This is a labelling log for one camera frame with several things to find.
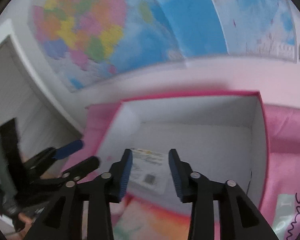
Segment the paper label in box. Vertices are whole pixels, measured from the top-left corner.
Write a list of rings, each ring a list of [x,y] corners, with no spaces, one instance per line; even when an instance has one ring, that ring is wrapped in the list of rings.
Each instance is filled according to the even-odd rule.
[[[131,148],[131,150],[133,165],[129,182],[136,189],[163,194],[170,176],[168,155],[139,148]]]

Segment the colourful wall map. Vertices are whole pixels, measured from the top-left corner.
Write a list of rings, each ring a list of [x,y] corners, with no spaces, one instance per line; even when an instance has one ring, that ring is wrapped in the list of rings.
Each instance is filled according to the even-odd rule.
[[[31,0],[29,28],[70,92],[192,57],[300,58],[290,0]]]

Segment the grey door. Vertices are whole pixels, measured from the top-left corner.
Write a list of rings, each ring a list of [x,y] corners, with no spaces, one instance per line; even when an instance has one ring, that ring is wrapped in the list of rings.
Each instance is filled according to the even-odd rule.
[[[82,136],[30,78],[8,37],[0,42],[0,125],[12,118],[17,120],[20,149],[25,158]]]

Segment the pastel tissue pack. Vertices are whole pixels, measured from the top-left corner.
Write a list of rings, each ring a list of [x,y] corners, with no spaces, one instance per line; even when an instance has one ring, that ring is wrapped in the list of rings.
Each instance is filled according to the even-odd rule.
[[[187,239],[190,218],[131,198],[113,226],[115,239]]]

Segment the pink floral bed sheet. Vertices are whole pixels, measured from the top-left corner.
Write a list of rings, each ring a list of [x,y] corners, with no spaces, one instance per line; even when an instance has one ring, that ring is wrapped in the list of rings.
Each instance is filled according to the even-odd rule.
[[[300,109],[265,105],[269,138],[269,170],[262,215],[279,239],[296,239],[300,233]],[[113,204],[113,224],[122,204]]]

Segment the pink cardboard box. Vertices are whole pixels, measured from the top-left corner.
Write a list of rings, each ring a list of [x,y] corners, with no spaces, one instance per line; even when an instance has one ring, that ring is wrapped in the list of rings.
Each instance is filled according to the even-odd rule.
[[[263,195],[268,142],[258,92],[192,93],[149,96],[88,108],[87,135],[96,143],[99,172],[109,170],[127,148],[167,154],[217,182],[234,180],[255,205]],[[172,176],[163,194],[136,189],[128,193],[167,210],[188,215]]]

